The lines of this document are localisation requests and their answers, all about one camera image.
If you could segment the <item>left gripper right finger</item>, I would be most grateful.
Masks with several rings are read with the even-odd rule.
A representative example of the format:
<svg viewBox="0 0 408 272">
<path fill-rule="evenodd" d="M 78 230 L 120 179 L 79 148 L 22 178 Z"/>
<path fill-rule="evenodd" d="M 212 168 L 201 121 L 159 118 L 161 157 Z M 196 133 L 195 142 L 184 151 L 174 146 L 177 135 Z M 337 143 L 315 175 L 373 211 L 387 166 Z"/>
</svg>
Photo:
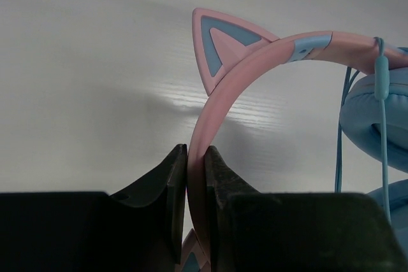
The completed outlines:
<svg viewBox="0 0 408 272">
<path fill-rule="evenodd" d="M 360 193 L 261 193 L 205 154 L 213 271 L 403 271 L 383 210 Z"/>
</svg>

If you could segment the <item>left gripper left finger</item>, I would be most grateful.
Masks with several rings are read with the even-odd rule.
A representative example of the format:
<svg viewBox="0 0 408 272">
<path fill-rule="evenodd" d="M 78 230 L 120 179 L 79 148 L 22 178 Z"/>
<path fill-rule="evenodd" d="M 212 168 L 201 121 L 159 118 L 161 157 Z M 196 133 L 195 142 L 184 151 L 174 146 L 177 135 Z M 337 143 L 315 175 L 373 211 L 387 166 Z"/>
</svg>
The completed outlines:
<svg viewBox="0 0 408 272">
<path fill-rule="evenodd" d="M 173 271 L 181 261 L 187 147 L 114 193 L 1 194 L 2 271 Z"/>
</svg>

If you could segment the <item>pink blue cat-ear headphones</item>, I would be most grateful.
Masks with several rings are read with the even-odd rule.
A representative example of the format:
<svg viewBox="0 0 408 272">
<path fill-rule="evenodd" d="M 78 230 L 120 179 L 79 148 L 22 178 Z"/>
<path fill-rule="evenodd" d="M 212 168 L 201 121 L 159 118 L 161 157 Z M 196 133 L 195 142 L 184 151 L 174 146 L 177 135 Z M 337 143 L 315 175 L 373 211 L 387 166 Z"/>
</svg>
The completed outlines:
<svg viewBox="0 0 408 272">
<path fill-rule="evenodd" d="M 214 10 L 193 11 L 193 45 L 208 99 L 195 125 L 187 162 L 187 196 L 198 243 L 210 264 L 204 156 L 239 95 L 277 66 L 297 61 L 345 65 L 339 136 L 384 167 L 407 171 L 407 50 L 380 38 L 336 31 L 279 38 Z"/>
</svg>

